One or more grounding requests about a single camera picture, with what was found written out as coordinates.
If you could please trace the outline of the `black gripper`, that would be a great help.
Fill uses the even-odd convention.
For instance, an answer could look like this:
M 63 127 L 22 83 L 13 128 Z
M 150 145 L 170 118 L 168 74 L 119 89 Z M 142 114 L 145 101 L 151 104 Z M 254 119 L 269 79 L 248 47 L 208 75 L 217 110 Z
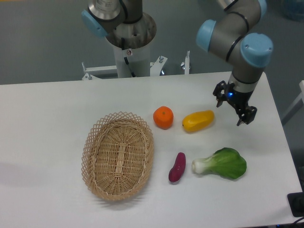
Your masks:
M 228 102 L 235 110 L 239 117 L 237 125 L 250 124 L 257 113 L 257 108 L 249 106 L 248 101 L 253 93 L 237 91 L 234 83 L 227 83 L 225 81 L 219 82 L 213 95 L 216 97 L 216 107 L 220 107 L 223 102 Z

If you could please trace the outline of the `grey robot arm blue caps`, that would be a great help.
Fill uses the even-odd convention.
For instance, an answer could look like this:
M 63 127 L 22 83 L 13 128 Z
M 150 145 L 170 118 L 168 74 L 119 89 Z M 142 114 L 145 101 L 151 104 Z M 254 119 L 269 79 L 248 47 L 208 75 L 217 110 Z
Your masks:
M 257 109 L 248 101 L 273 51 L 271 39 L 250 30 L 265 15 L 264 0 L 221 0 L 226 15 L 221 21 L 206 20 L 196 35 L 197 45 L 231 64 L 227 82 L 214 89 L 217 104 L 228 102 L 236 111 L 240 124 L 251 123 Z M 81 13 L 85 26 L 113 47 L 117 74 L 124 77 L 159 75 L 150 64 L 150 44 L 157 27 L 154 19 L 143 12 L 140 0 L 91 0 Z

